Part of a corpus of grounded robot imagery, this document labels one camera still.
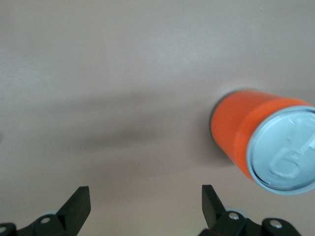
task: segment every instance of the can rim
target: can rim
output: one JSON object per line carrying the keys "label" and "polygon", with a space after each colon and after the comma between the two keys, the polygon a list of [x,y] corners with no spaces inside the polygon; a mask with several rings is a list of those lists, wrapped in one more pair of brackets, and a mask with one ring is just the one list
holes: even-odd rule
{"label": "can rim", "polygon": [[315,181],[313,181],[312,183],[306,185],[306,186],[302,186],[296,189],[290,189],[290,190],[281,190],[281,189],[276,189],[276,188],[271,188],[268,187],[266,184],[264,184],[263,180],[261,180],[259,178],[259,176],[255,173],[255,169],[252,166],[252,156],[251,156],[251,152],[254,148],[254,141],[256,139],[256,137],[259,135],[259,132],[262,130],[262,128],[268,123],[270,122],[272,119],[278,117],[279,115],[283,115],[284,113],[288,113],[288,112],[305,112],[305,111],[309,111],[312,113],[315,113],[315,107],[313,106],[291,106],[291,107],[287,107],[281,110],[278,110],[274,113],[272,113],[270,116],[268,116],[253,132],[249,142],[248,142],[248,146],[247,146],[247,151],[246,151],[246,162],[247,162],[247,167],[248,167],[248,171],[251,175],[251,177],[253,178],[253,180],[262,188],[276,193],[276,194],[281,194],[281,195],[295,195],[295,194],[301,194],[301,193],[305,193],[308,192],[312,189],[315,188]]}

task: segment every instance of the orange cylinder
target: orange cylinder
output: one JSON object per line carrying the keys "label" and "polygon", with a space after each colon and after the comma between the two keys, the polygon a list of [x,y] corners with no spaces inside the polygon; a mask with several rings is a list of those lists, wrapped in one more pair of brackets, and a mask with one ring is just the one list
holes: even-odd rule
{"label": "orange cylinder", "polygon": [[252,134],[271,114],[292,106],[310,106],[300,99],[282,97],[257,90],[228,94],[215,107],[210,130],[215,142],[250,179],[247,148]]}

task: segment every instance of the screw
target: screw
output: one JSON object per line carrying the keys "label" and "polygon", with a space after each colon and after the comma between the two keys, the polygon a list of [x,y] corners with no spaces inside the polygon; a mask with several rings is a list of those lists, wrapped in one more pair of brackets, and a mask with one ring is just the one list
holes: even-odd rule
{"label": "screw", "polygon": [[282,224],[278,220],[271,220],[269,223],[277,229],[282,228]]}
{"label": "screw", "polygon": [[49,221],[50,221],[50,218],[49,218],[49,217],[46,217],[46,218],[41,219],[40,223],[41,223],[41,224],[46,224],[46,223],[48,223]]}
{"label": "screw", "polygon": [[6,226],[0,227],[0,234],[6,231]]}
{"label": "screw", "polygon": [[238,216],[238,214],[236,214],[235,212],[231,212],[228,215],[232,220],[238,220],[240,217]]}

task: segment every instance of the orange can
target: orange can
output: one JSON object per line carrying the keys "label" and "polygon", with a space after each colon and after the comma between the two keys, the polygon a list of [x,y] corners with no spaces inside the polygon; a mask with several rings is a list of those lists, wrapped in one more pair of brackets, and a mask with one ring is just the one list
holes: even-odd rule
{"label": "orange can", "polygon": [[214,108],[215,142],[250,179],[278,194],[315,188],[315,108],[257,90],[225,96]]}

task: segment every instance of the can lid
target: can lid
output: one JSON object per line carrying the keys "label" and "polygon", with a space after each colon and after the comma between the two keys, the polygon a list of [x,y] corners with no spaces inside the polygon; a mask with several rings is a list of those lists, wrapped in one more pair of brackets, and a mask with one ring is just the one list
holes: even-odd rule
{"label": "can lid", "polygon": [[315,107],[279,110],[254,131],[247,148],[254,181],[278,194],[315,188]]}

